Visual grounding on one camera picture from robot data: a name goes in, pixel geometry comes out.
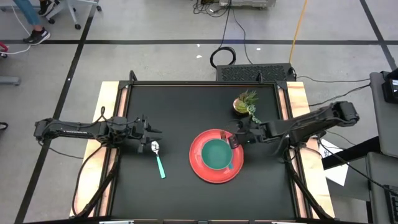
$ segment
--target green spoon handle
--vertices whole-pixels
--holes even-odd
[[[163,166],[162,166],[162,162],[160,161],[160,157],[156,156],[156,159],[157,159],[157,166],[159,167],[160,177],[162,179],[164,179],[164,178],[166,178],[166,174],[163,170]]]

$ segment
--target red plate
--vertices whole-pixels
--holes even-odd
[[[243,166],[243,148],[242,146],[233,149],[232,165],[233,169],[224,168],[221,170],[213,170],[207,167],[201,159],[201,149],[205,143],[212,139],[221,139],[220,129],[211,129],[199,134],[193,140],[189,150],[189,162],[193,171],[203,180],[213,183],[222,184],[230,181],[238,174]],[[225,131],[226,137],[232,136],[231,133]]]

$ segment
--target chair leg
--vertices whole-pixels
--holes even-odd
[[[47,20],[51,19],[51,17],[55,16],[56,14],[58,14],[60,11],[62,11],[65,7],[67,6],[66,1],[61,1],[60,4],[58,4],[57,6],[55,6],[55,8],[50,12],[50,14],[48,14],[45,18]]]
[[[66,2],[67,2],[67,5],[68,5],[68,8],[69,8],[70,15],[72,16],[73,22],[75,23],[75,25],[78,25],[77,19],[76,19],[76,14],[75,14],[75,11],[73,10],[72,3],[70,1],[68,1],[68,0],[66,0]]]

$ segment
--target black floor line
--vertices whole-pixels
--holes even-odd
[[[394,60],[394,58],[392,57],[391,52],[390,52],[390,50],[388,49],[387,44],[386,44],[386,42],[384,41],[383,36],[381,35],[381,32],[380,32],[380,30],[379,30],[379,28],[378,28],[378,26],[377,26],[377,24],[376,24],[376,21],[374,20],[374,18],[373,18],[373,16],[372,16],[372,13],[371,13],[371,11],[370,11],[370,9],[369,9],[368,4],[366,3],[365,0],[360,0],[360,2],[361,2],[361,5],[362,5],[362,7],[363,7],[363,9],[364,9],[364,11],[365,11],[366,16],[367,16],[368,19],[369,19],[369,22],[370,22],[371,27],[372,27],[372,29],[373,29],[373,31],[374,31],[374,34],[376,35],[378,41],[380,41],[380,43],[381,43],[381,44],[380,44],[381,49],[383,50],[384,56],[386,57],[387,62],[388,62],[388,64],[389,64],[390,67],[391,67],[391,70],[395,70],[395,69],[397,68],[397,65],[396,65],[396,63],[395,63],[395,60]]]
[[[5,44],[24,44],[21,40],[1,40]],[[224,44],[290,45],[293,40],[224,40]],[[297,40],[297,45],[398,45],[398,40]],[[79,44],[80,40],[46,40],[42,44]],[[150,44],[220,44],[218,39],[187,40],[85,40],[84,44],[150,45]]]
[[[70,69],[69,69],[68,75],[67,75],[67,77],[65,79],[65,83],[63,85],[60,98],[59,98],[57,106],[55,108],[53,119],[59,119],[59,117],[61,115],[61,110],[62,110],[63,105],[65,103],[70,84],[71,84],[71,82],[73,80],[73,75],[75,74],[76,66],[77,66],[77,64],[79,62],[79,58],[80,58],[81,52],[82,52],[83,47],[84,47],[84,42],[85,42],[85,40],[87,38],[88,31],[89,31],[91,23],[93,21],[93,17],[94,17],[95,11],[96,11],[96,6],[92,6],[90,14],[89,14],[89,16],[87,18],[86,25],[85,25],[85,27],[83,29],[83,33],[81,35],[78,47],[76,49],[75,56],[74,56],[74,58],[72,60],[72,64],[70,65]],[[15,223],[23,223],[24,222],[26,213],[27,213],[29,205],[30,205],[30,201],[32,200],[32,196],[33,196],[33,193],[34,193],[34,191],[36,189],[37,182],[39,181],[40,173],[42,171],[42,168],[43,168],[43,165],[44,165],[44,162],[45,162],[45,158],[47,157],[47,153],[49,151],[50,143],[51,143],[51,140],[45,141],[45,144],[43,145],[43,147],[40,150],[39,158],[37,159],[37,162],[36,162],[36,165],[34,167],[32,176],[30,177],[30,181],[28,183],[24,198],[22,199],[22,203],[21,203],[21,205],[19,207],[18,214],[17,214],[17,217],[15,219]]]

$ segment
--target cable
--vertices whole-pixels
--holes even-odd
[[[220,46],[218,47],[218,49],[217,50],[215,50],[212,54],[211,54],[211,56],[210,56],[210,65],[213,67],[213,68],[217,68],[217,66],[214,64],[214,62],[213,62],[213,59],[214,59],[214,56],[219,52],[219,51],[221,51],[221,50],[227,50],[227,51],[229,51],[229,52],[231,52],[231,54],[232,54],[232,61],[229,63],[229,65],[233,65],[233,64],[235,64],[235,61],[236,61],[236,52],[235,52],[235,50],[232,48],[232,47],[221,47],[222,45],[223,45],[223,43],[224,43],[224,38],[225,38],[225,31],[226,31],[226,27],[227,27],[227,25],[228,25],[228,18],[229,18],[229,12],[230,12],[230,10],[231,10],[231,4],[232,4],[232,0],[229,0],[229,4],[227,5],[227,15],[226,15],[226,20],[225,20],[225,27],[224,27],[224,32],[223,32],[223,39],[221,40],[221,44],[220,44]]]
[[[298,34],[298,32],[299,32],[299,29],[300,29],[301,21],[303,20],[303,16],[304,16],[304,12],[305,12],[306,6],[307,6],[307,0],[304,0],[303,10],[301,11],[300,19],[298,20],[298,24],[297,24],[297,27],[296,27],[296,32],[295,32],[294,38],[293,38],[292,48],[290,49],[289,63],[292,63],[294,45],[295,45],[295,43],[296,43],[297,34]]]
[[[93,153],[91,153],[87,159],[85,159],[85,161],[83,162],[83,164],[81,165],[80,169],[79,169],[79,173],[77,174],[77,181],[76,181],[76,186],[75,186],[75,191],[73,193],[73,199],[72,199],[72,212],[74,215],[77,215],[76,209],[75,209],[75,199],[76,199],[76,194],[77,194],[77,190],[79,188],[79,181],[80,181],[80,175],[81,172],[84,168],[84,166],[86,165],[87,161],[89,161],[102,147],[104,146],[104,144],[102,144],[99,148],[97,148]]]
[[[319,154],[319,156],[322,156],[322,153],[320,153],[319,150],[311,149],[311,148],[309,148],[309,147],[307,147],[307,146],[305,146],[304,148],[309,149],[309,150],[311,150],[311,151],[313,151],[313,152],[316,152],[316,153]]]
[[[367,79],[363,79],[363,80],[337,80],[337,81],[324,81],[324,80],[315,80],[315,79],[313,79],[313,78],[311,78],[311,77],[308,77],[308,76],[304,76],[304,75],[302,75],[302,76],[299,76],[299,77],[297,77],[297,78],[309,78],[309,79],[311,79],[312,81],[314,81],[314,82],[322,82],[322,83],[353,83],[353,82],[363,82],[363,81],[368,81],[368,80],[370,80],[370,78],[367,78]]]
[[[196,14],[196,15],[197,14],[201,14],[201,13],[202,14],[208,14],[209,16],[214,17],[214,18],[219,18],[219,17],[223,16],[226,13],[227,10],[225,10],[222,14],[220,14],[218,16],[214,16],[219,11],[221,11],[223,8],[217,9],[215,11],[210,9],[211,13],[207,11],[210,8],[210,6],[212,4],[214,4],[214,3],[215,3],[214,1],[210,1],[210,2],[207,2],[207,3],[202,4],[201,6],[199,6],[200,3],[199,3],[199,0],[197,0],[196,3],[192,6],[193,7],[193,13]]]
[[[43,144],[42,144],[40,141],[37,141],[37,143],[38,143],[40,146],[43,147]],[[82,157],[72,156],[72,155],[68,155],[68,154],[62,153],[62,152],[58,152],[57,150],[55,150],[55,149],[53,149],[53,148],[51,148],[51,147],[49,147],[49,149],[50,149],[51,151],[53,151],[53,152],[55,152],[55,153],[58,153],[58,154],[60,154],[60,155],[63,155],[63,156],[67,156],[67,157],[71,157],[71,158],[75,158],[75,159],[83,159]]]
[[[334,96],[334,97],[330,98],[329,100],[325,100],[325,101],[323,101],[323,102],[321,102],[321,103],[314,103],[314,104],[309,105],[309,106],[318,106],[318,105],[322,105],[322,104],[324,104],[324,103],[326,103],[326,102],[329,102],[329,101],[335,100],[335,99],[337,99],[337,98],[341,98],[341,97],[343,97],[343,96],[346,96],[346,95],[348,95],[348,94],[350,94],[350,93],[352,93],[352,92],[354,92],[354,91],[362,90],[363,88],[366,88],[366,87],[368,87],[368,86],[370,86],[370,84],[367,84],[367,85],[365,85],[365,86],[357,87],[357,88],[355,88],[355,89],[352,89],[352,90],[346,92],[346,93],[343,94],[343,95]]]
[[[220,48],[223,45],[223,42],[224,42],[226,26],[228,25],[229,11],[231,10],[231,2],[232,2],[232,0],[229,0],[229,4],[226,6],[228,13],[226,15],[226,20],[225,20],[223,39],[221,40],[221,44],[220,44],[220,46],[218,48]]]
[[[24,30],[27,32],[27,34],[30,35],[30,33],[29,33],[29,32],[27,31],[27,29],[25,28],[25,26],[24,26],[24,25],[22,24],[22,22],[19,20],[19,18],[18,18],[18,16],[17,16],[17,13],[15,12],[14,6],[11,5],[11,8],[12,8],[12,11],[14,11],[14,15],[15,15],[15,17],[17,18],[19,24],[24,28]],[[21,51],[18,51],[18,52],[11,52],[11,53],[1,52],[1,51],[0,51],[0,54],[14,55],[14,54],[19,54],[19,53],[26,52],[26,51],[28,51],[29,49],[30,49],[30,45],[28,45],[28,47],[27,47],[25,50],[21,50]]]
[[[235,17],[235,10],[234,10],[234,9],[232,9],[232,13],[234,14],[235,22],[236,22],[236,23],[238,24],[238,26],[240,26],[240,28],[243,30],[244,54],[246,54],[246,58],[248,59],[248,61],[250,62],[250,64],[253,64],[253,63],[250,61],[250,58],[249,58],[249,56],[248,56],[248,52],[246,51],[246,31],[243,29],[243,27],[242,27],[241,24],[238,22],[238,20],[236,20],[236,17]]]
[[[325,108],[321,113],[319,113],[319,114],[317,114],[317,115],[313,115],[313,116],[311,116],[311,117],[308,117],[308,118],[305,118],[305,119],[312,119],[312,118],[314,118],[314,117],[316,117],[316,116],[320,116],[321,114],[323,114],[324,112],[326,112],[328,110],[328,108]],[[282,143],[283,143],[283,141],[284,141],[284,139],[286,138],[286,136],[289,134],[289,132],[297,125],[297,124],[299,124],[299,123],[301,123],[302,121],[296,121],[296,122],[294,122],[288,129],[286,129],[286,131],[284,132],[284,134],[282,135],[282,137],[281,137],[281,139],[280,139],[280,141],[279,141],[279,143],[278,143],[278,147],[276,148],[276,150],[273,152],[273,153],[271,153],[269,156],[274,156],[274,155],[276,155],[278,152],[279,152],[279,150],[282,148]],[[296,150],[300,150],[300,148],[301,147],[305,147],[305,144],[304,143],[300,143],[300,144],[298,144],[298,146],[296,146]],[[283,158],[283,156],[282,156],[282,159],[285,161],[285,162],[291,162],[294,158],[295,158],[295,156],[296,155],[294,155],[294,157],[293,158],[291,158],[290,160],[285,160],[284,158]]]
[[[347,141],[348,143],[350,143],[350,144],[352,144],[353,146],[355,146],[354,143],[352,143],[350,140],[346,139],[344,136],[342,136],[342,135],[340,135],[340,134],[337,134],[337,133],[334,133],[334,132],[331,132],[331,131],[328,131],[328,130],[326,130],[326,132],[328,132],[328,133],[330,133],[330,134],[335,134],[335,135],[337,135],[337,136],[343,138],[343,139],[344,139],[345,141]]]
[[[393,190],[391,190],[391,189],[386,188],[385,186],[381,185],[379,182],[376,182],[376,181],[373,180],[372,178],[368,177],[366,174],[364,174],[364,173],[362,173],[361,171],[357,170],[357,168],[353,167],[351,164],[349,164],[347,161],[345,161],[344,159],[342,159],[340,156],[337,156],[336,154],[334,154],[333,152],[331,152],[325,145],[322,144],[321,141],[318,140],[318,143],[319,143],[322,147],[324,147],[332,156],[336,157],[340,162],[346,164],[348,167],[350,167],[351,169],[355,170],[355,171],[356,171],[357,173],[359,173],[361,176],[367,178],[368,181],[370,181],[370,182],[376,184],[377,186],[381,187],[382,189],[384,189],[384,190],[386,190],[386,191],[388,191],[388,192],[391,192],[391,193],[394,193],[394,194],[398,193],[398,192],[395,192],[395,191],[393,191]]]

